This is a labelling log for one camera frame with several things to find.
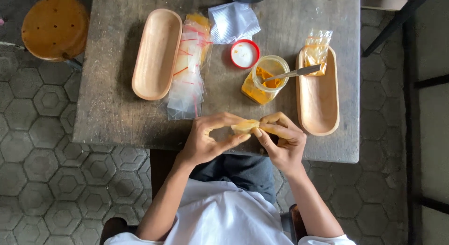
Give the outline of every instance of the wooden table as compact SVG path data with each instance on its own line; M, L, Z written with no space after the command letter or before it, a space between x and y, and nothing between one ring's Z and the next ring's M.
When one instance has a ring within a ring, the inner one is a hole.
M168 8L181 18L229 0L93 0L90 29L78 100L74 141L180 150L192 121L168 121L160 101L146 101L132 91L131 78L148 14ZM311 28L334 30L331 46L337 55L340 126L325 137L309 136L306 160L349 162L359 159L360 0L265 0L253 5L261 31L253 36L261 55L278 55L295 68L295 58ZM230 45L214 45L202 72L207 90L203 115L228 111L259 119L282 111L298 123L295 81L260 106L240 87L250 70L233 66ZM213 132L223 138L227 131ZM253 136L232 150L264 154Z

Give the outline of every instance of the metal chair leg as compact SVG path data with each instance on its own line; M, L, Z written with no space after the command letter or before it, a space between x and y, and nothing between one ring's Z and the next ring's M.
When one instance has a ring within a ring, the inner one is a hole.
M76 71L81 72L83 70L83 65L77 61L75 58L69 59L65 61L68 65L74 68Z
M418 9L426 0L409 0L399 10L390 23L382 30L379 36L369 45L369 47L362 53L362 57L368 57L377 47L390 37L410 16Z

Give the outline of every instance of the white textured sachet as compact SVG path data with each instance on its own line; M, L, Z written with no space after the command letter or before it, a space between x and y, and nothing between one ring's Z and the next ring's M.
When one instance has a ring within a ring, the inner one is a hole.
M261 27L248 4L229 3L208 9L213 26L210 34L214 44L233 44L241 39L252 40Z

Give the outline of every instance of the oval wooden tray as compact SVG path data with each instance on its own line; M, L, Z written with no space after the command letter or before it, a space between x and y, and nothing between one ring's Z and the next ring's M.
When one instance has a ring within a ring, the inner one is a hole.
M296 58L296 69L302 67L304 47ZM324 76L296 77L296 106L301 126L313 135L329 135L339 126L337 61L331 47Z
M148 15L132 76L132 90L146 100L162 99L170 89L181 40L178 14L157 9Z

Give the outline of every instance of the jar lid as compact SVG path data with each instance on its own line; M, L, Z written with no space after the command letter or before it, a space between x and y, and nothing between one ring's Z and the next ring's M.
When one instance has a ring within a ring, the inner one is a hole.
M259 47L251 40L238 40L231 48L231 60L235 66L241 69L253 67L260 56Z

